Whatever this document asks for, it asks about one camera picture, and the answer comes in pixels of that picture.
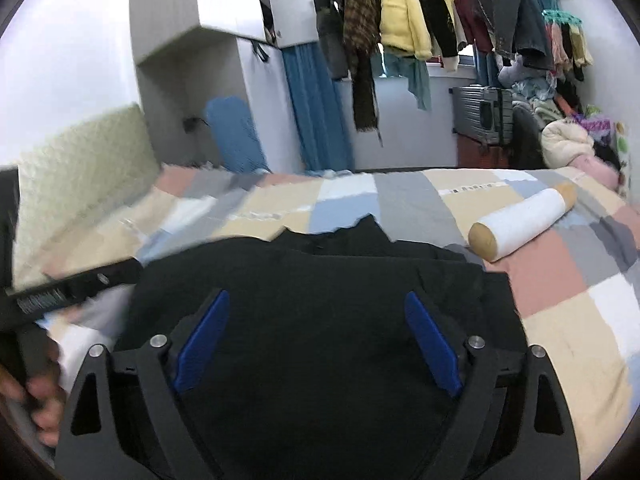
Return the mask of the person's left hand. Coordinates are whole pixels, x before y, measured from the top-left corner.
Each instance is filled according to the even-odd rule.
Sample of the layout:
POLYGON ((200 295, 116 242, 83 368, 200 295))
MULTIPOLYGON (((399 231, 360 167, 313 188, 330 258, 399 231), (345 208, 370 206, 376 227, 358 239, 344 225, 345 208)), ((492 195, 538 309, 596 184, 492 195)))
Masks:
POLYGON ((1 394, 12 401, 24 403, 28 396, 36 400, 36 408, 30 417, 37 428, 38 440, 47 448, 56 448, 60 437, 60 425, 65 405, 65 391, 60 385, 61 367, 58 364, 58 348, 53 347, 47 357, 47 368, 32 376, 26 387, 1 367, 1 394))

